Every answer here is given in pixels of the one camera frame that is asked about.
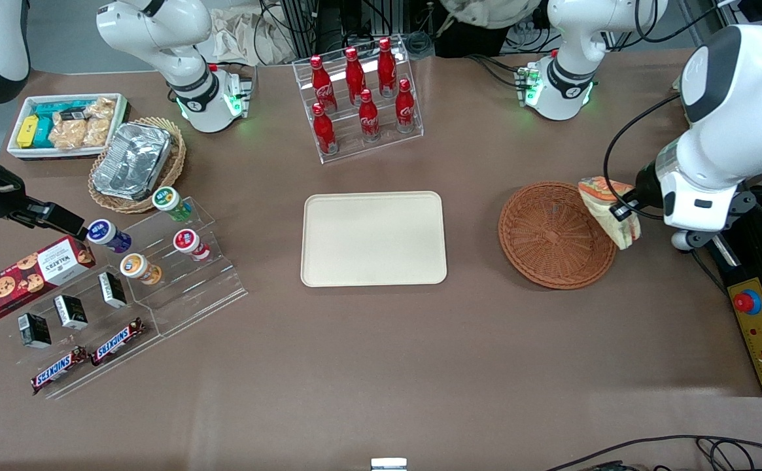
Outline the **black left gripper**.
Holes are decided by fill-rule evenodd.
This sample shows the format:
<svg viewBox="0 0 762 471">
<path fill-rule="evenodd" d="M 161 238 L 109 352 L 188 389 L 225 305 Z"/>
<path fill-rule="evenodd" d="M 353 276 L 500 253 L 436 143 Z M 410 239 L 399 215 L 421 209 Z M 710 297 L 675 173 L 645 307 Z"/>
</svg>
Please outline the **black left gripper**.
<svg viewBox="0 0 762 471">
<path fill-rule="evenodd" d="M 623 194 L 612 191 L 614 204 L 609 212 L 616 220 L 626 220 L 630 215 L 638 215 L 644 207 L 662 207 L 664 197 L 656 173 L 656 161 L 638 171 L 635 186 Z"/>
</svg>

